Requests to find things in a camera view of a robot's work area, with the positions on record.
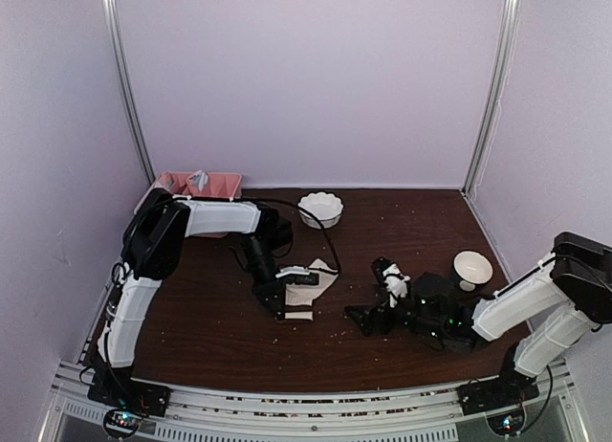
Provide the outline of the cream sock brown trim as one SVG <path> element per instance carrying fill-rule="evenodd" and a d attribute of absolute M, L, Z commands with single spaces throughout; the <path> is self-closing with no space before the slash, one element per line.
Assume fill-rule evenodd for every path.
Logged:
<path fill-rule="evenodd" d="M 285 321 L 312 321 L 314 301 L 329 289 L 338 279 L 339 271 L 333 270 L 320 258 L 306 268 L 319 274 L 319 284 L 315 286 L 293 285 L 286 283 Z"/>

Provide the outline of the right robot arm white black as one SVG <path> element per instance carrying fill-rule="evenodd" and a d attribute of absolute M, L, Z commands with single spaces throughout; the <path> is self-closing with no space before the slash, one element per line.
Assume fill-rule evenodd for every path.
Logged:
<path fill-rule="evenodd" d="M 492 381 L 491 398 L 503 406 L 584 334 L 611 322 L 611 249 L 572 232 L 557 235 L 532 270 L 490 295 L 482 291 L 492 279 L 492 264 L 475 251 L 458 253 L 449 277 L 423 273 L 412 279 L 384 257 L 371 268 L 383 301 L 344 309 L 365 336 L 404 326 L 433 340 L 438 350 L 471 353 L 539 313 L 550 313 L 509 349 L 503 374 Z"/>

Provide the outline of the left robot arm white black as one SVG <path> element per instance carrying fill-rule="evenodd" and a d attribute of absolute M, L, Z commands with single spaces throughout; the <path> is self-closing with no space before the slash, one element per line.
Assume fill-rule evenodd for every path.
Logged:
<path fill-rule="evenodd" d="M 190 199 L 153 189 L 123 234 L 106 325 L 98 340 L 98 355 L 112 369 L 98 386 L 116 407 L 127 408 L 137 400 L 136 384 L 117 369 L 133 364 L 148 307 L 178 268 L 185 239 L 230 233 L 240 236 L 253 294 L 277 320 L 284 319 L 285 282 L 273 253 L 292 241 L 293 230 L 278 210 L 260 200 Z"/>

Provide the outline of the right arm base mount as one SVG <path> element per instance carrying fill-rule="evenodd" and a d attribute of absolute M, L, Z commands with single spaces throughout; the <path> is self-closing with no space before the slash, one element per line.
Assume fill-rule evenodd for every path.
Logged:
<path fill-rule="evenodd" d="M 464 415 L 485 413 L 489 429 L 498 436 L 518 436 L 525 428 L 526 401 L 539 396 L 535 378 L 504 372 L 489 380 L 471 380 L 458 387 Z"/>

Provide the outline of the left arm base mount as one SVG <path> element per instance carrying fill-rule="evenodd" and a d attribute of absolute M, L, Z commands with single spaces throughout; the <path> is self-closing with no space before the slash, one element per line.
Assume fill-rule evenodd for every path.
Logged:
<path fill-rule="evenodd" d="M 94 376 L 87 397 L 109 409 L 102 428 L 114 440 L 134 436 L 150 417 L 164 417 L 171 389 L 132 377 L 133 367 L 110 368 L 104 361 L 92 364 Z"/>

